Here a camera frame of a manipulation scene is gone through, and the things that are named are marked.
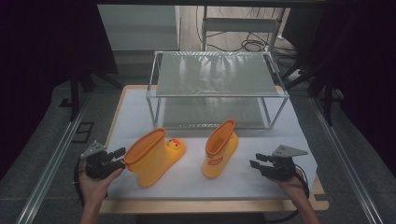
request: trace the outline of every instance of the rubber boot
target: rubber boot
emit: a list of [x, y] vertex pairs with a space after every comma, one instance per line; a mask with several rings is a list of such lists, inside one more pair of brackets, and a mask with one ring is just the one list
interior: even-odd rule
[[153, 185], [186, 151], [186, 144], [173, 138], [165, 141], [165, 129], [158, 128], [138, 139], [123, 158], [126, 168], [135, 172], [141, 187]]
[[238, 136], [233, 132], [234, 125], [233, 119], [225, 120], [207, 139], [206, 157], [202, 166], [205, 176], [215, 178], [220, 175], [235, 152]]

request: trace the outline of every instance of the yellow rain boot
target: yellow rain boot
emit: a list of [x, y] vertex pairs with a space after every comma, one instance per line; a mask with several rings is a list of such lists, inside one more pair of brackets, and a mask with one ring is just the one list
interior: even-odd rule
[[165, 129], [158, 128], [138, 139], [123, 158], [126, 168], [135, 172], [142, 187], [153, 185], [186, 151], [186, 144], [174, 138], [165, 141]]
[[238, 145], [238, 136], [233, 132], [234, 126], [235, 121], [227, 119], [207, 139], [206, 157], [202, 166], [205, 176], [217, 177], [233, 155]]

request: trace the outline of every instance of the white paper sheet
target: white paper sheet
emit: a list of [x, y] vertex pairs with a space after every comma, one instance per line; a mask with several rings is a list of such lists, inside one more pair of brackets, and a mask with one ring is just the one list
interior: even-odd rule
[[[127, 149], [137, 139], [153, 130], [145, 90], [127, 90], [108, 151], [120, 147]], [[201, 171], [205, 158], [205, 143], [213, 130], [173, 130], [166, 138], [181, 138], [187, 144], [184, 156], [152, 186], [141, 188], [134, 173], [124, 170], [108, 189], [109, 198], [140, 199], [248, 199], [286, 197], [277, 184], [261, 176], [250, 167], [255, 154], [271, 155], [279, 146], [299, 148], [308, 155], [295, 157], [294, 162], [303, 167], [312, 187], [317, 163], [312, 156], [290, 101], [287, 101], [273, 130], [235, 130], [239, 144], [225, 169], [215, 179], [206, 178]]]

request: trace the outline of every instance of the floor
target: floor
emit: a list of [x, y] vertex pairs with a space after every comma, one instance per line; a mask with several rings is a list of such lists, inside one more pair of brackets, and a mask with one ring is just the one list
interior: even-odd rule
[[[264, 10], [257, 8], [219, 8], [212, 7], [210, 15], [240, 17], [257, 15]], [[199, 50], [200, 41], [197, 30], [201, 27], [198, 10], [198, 26], [195, 20], [196, 7], [182, 7], [180, 28], [180, 50]], [[278, 9], [267, 8], [265, 16], [272, 17]], [[222, 49], [240, 48], [247, 34], [224, 34], [211, 37], [209, 44]], [[287, 40], [278, 39], [276, 46], [292, 48]], [[122, 84], [147, 84], [151, 70], [152, 52], [115, 52], [120, 74], [112, 76]], [[292, 59], [281, 60], [285, 66], [279, 66], [282, 72], [287, 70]], [[64, 98], [70, 98], [68, 83], [57, 87], [52, 94], [52, 104], [42, 119], [26, 148], [7, 175], [0, 182], [0, 223], [15, 223], [21, 217], [21, 211], [27, 202], [31, 202], [31, 193], [38, 190], [44, 196], [42, 202], [36, 202], [29, 219], [33, 223], [77, 223], [81, 206], [75, 193], [73, 169], [77, 156], [93, 140], [105, 142], [112, 118], [117, 109], [121, 90], [111, 86], [102, 79], [92, 76], [96, 84], [92, 93], [81, 93], [81, 102], [86, 104], [80, 122], [93, 123], [92, 132], [71, 133], [71, 142], [62, 150], [59, 143], [64, 141], [64, 130], [69, 122], [70, 108], [59, 107]], [[330, 208], [318, 212], [322, 223], [393, 223], [396, 219], [396, 179], [387, 166], [380, 160], [375, 150], [347, 119], [337, 103], [333, 104], [333, 126], [327, 127], [321, 121], [320, 99], [311, 99], [306, 94], [309, 80], [290, 90], [290, 100], [294, 106], [301, 128], [318, 163], [318, 176], [326, 192]], [[86, 143], [78, 141], [88, 139]], [[59, 167], [48, 167], [50, 158], [59, 158]], [[47, 189], [35, 189], [41, 180], [41, 174], [52, 175]], [[375, 205], [375, 210], [367, 211], [365, 203]], [[378, 212], [382, 220], [373, 222], [367, 212]], [[288, 213], [265, 213], [265, 218], [275, 219]], [[262, 214], [224, 215], [173, 215], [173, 216], [134, 216], [101, 215], [100, 223], [264, 223]], [[301, 223], [296, 217], [288, 223]]]

